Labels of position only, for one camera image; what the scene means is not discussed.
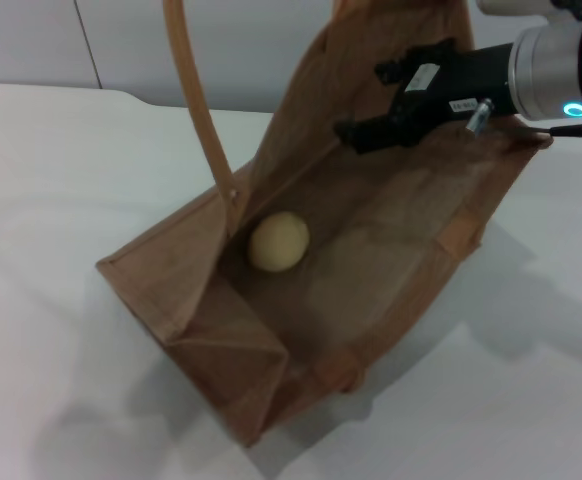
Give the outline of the brown woven handbag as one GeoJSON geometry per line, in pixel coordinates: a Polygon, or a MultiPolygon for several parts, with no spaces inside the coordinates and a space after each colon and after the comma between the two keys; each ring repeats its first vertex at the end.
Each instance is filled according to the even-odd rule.
{"type": "Polygon", "coordinates": [[[542,137],[469,139],[457,123],[414,148],[359,155],[333,131],[380,112],[375,63],[473,45],[467,0],[334,0],[253,160],[233,170],[211,120],[184,0],[163,0],[172,54],[215,186],[98,264],[129,310],[246,446],[335,393],[424,314],[479,246],[542,137]],[[248,259],[253,230],[292,212],[310,232],[292,268],[248,259]]]}

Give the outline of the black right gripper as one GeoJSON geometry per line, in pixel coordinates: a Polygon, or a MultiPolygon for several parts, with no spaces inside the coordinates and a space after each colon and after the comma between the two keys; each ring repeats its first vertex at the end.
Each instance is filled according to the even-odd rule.
{"type": "Polygon", "coordinates": [[[377,63],[382,84],[404,85],[388,115],[366,120],[337,121],[333,130],[341,143],[358,154],[394,146],[412,147],[438,126],[468,120],[485,98],[494,104],[492,116],[517,112],[509,86],[513,45],[461,52],[454,38],[408,49],[398,60],[377,63]]]}

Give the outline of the round egg yolk pastry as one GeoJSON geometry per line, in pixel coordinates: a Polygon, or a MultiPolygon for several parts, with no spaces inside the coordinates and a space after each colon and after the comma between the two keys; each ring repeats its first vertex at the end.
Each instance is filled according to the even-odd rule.
{"type": "Polygon", "coordinates": [[[292,212],[279,212],[263,219],[248,242],[250,264],[261,271],[278,273],[295,266],[310,243],[306,222],[292,212]]]}

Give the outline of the silver metal connector pin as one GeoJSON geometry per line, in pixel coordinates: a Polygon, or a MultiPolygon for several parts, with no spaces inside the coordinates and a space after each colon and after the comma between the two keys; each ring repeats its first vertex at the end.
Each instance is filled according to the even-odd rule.
{"type": "Polygon", "coordinates": [[[487,125],[493,109],[494,104],[491,99],[485,98],[482,100],[467,122],[466,130],[472,135],[478,136],[487,125]]]}

